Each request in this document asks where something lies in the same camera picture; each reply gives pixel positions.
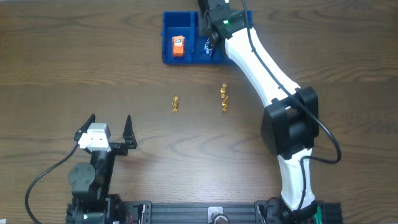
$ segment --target brown table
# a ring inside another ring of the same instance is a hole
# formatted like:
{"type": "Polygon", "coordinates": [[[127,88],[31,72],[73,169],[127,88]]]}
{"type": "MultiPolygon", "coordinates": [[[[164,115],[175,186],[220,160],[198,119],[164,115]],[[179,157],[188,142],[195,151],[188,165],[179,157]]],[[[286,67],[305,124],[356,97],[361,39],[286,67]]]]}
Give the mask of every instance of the brown table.
{"type": "MultiPolygon", "coordinates": [[[[320,118],[342,146],[339,164],[311,162],[316,198],[341,202],[345,223],[398,221],[398,2],[248,7],[281,69],[317,91],[320,118]]],[[[253,202],[280,194],[277,159],[260,137],[264,108],[243,72],[162,63],[162,11],[197,10],[195,0],[0,3],[0,218],[32,223],[27,187],[70,152],[92,113],[109,124],[113,141],[123,140],[132,116],[139,148],[116,159],[111,184],[123,200],[253,202]]],[[[314,155],[335,157],[325,134],[315,145],[314,155]]],[[[88,161],[78,151],[34,187],[30,206],[40,221],[64,222],[69,170],[88,161]]]]}

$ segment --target gold figurine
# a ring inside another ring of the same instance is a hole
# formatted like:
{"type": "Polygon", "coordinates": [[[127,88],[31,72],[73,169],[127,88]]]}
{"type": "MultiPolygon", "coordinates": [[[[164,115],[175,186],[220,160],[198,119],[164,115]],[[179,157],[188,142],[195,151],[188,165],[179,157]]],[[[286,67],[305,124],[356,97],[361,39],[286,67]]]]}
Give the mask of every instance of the gold figurine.
{"type": "Polygon", "coordinates": [[[223,112],[224,113],[226,112],[226,109],[228,107],[228,101],[227,101],[228,98],[229,98],[229,96],[226,96],[225,99],[223,100],[223,102],[221,103],[221,105],[223,106],[223,112]]]}
{"type": "Polygon", "coordinates": [[[174,96],[173,97],[173,103],[172,103],[172,106],[173,106],[173,113],[178,113],[178,100],[179,100],[179,98],[178,98],[178,96],[174,96]]]}
{"type": "Polygon", "coordinates": [[[227,87],[227,84],[226,84],[226,83],[223,83],[223,87],[221,87],[221,89],[220,89],[220,93],[221,93],[221,98],[222,98],[222,99],[225,98],[226,87],[227,87]]]}

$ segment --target orange tic tac box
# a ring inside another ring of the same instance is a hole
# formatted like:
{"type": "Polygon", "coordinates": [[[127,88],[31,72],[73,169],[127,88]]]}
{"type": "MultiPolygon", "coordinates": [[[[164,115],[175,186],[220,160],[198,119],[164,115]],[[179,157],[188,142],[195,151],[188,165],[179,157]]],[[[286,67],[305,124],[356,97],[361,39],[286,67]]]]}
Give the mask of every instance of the orange tic tac box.
{"type": "Polygon", "coordinates": [[[176,36],[172,38],[173,43],[173,57],[184,57],[185,54],[185,37],[176,36]]]}

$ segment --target blue tray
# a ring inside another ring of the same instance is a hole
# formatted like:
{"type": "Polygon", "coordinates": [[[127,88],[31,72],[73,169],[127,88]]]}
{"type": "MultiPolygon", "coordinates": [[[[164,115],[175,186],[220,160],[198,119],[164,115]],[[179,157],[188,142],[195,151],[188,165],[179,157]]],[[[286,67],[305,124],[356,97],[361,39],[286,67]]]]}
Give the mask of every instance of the blue tray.
{"type": "MultiPolygon", "coordinates": [[[[252,21],[252,12],[248,11],[249,20],[252,21]]],[[[163,12],[162,31],[162,56],[166,64],[218,64],[232,63],[221,49],[213,51],[213,58],[201,56],[206,36],[199,36],[198,12],[163,12]],[[184,57],[172,56],[172,37],[182,35],[185,37],[184,57]]]]}

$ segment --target black cable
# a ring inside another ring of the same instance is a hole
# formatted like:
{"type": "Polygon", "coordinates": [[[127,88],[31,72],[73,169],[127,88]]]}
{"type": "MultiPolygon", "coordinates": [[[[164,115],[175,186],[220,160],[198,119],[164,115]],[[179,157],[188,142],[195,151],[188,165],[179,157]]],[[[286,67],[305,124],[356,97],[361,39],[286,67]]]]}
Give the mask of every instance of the black cable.
{"type": "Polygon", "coordinates": [[[29,214],[30,218],[36,223],[36,224],[40,224],[40,222],[36,219],[36,217],[33,215],[32,211],[29,208],[29,194],[30,191],[32,190],[33,186],[45,175],[48,174],[49,172],[51,172],[52,170],[54,170],[55,168],[57,168],[59,165],[63,164],[65,161],[67,161],[72,155],[73,153],[75,153],[77,147],[79,146],[78,143],[76,143],[75,147],[72,149],[72,151],[69,153],[69,155],[67,155],[65,158],[63,158],[61,161],[59,161],[58,163],[56,163],[54,166],[48,168],[46,171],[44,171],[42,174],[40,174],[38,177],[36,177],[35,180],[33,180],[33,182],[30,184],[30,186],[28,187],[26,194],[25,194],[25,208],[27,213],[29,214]]]}
{"type": "Polygon", "coordinates": [[[302,194],[302,197],[301,197],[301,200],[300,200],[300,204],[299,204],[298,209],[297,209],[297,210],[300,210],[301,206],[303,205],[305,191],[306,191],[306,187],[307,187],[306,178],[305,178],[305,170],[304,170],[304,162],[303,162],[304,159],[313,159],[315,161],[324,162],[324,163],[327,163],[327,164],[336,164],[341,159],[341,149],[340,149],[340,146],[339,146],[336,138],[329,131],[329,129],[313,113],[311,113],[311,111],[309,109],[307,109],[298,99],[296,99],[289,91],[287,91],[287,89],[278,81],[278,79],[276,79],[276,77],[271,72],[271,70],[268,68],[268,66],[262,61],[260,55],[257,53],[256,48],[254,47],[254,44],[253,44],[253,41],[252,41],[252,38],[251,38],[249,17],[248,17],[248,7],[246,5],[246,0],[242,0],[242,5],[243,5],[243,9],[244,9],[244,14],[245,14],[246,28],[248,30],[249,42],[250,42],[250,46],[252,48],[253,53],[259,59],[259,61],[262,64],[262,66],[267,70],[267,72],[269,73],[271,78],[276,82],[276,84],[278,84],[278,86],[287,94],[287,96],[289,96],[289,98],[291,100],[293,100],[293,102],[296,104],[296,106],[300,107],[309,117],[311,117],[319,125],[319,127],[322,128],[322,130],[325,131],[326,135],[330,138],[330,140],[332,141],[333,145],[336,148],[337,159],[334,160],[334,161],[328,160],[328,159],[322,159],[322,158],[315,157],[315,156],[303,156],[301,158],[300,166],[301,166],[301,170],[302,170],[302,174],[303,174],[303,194],[302,194]]]}

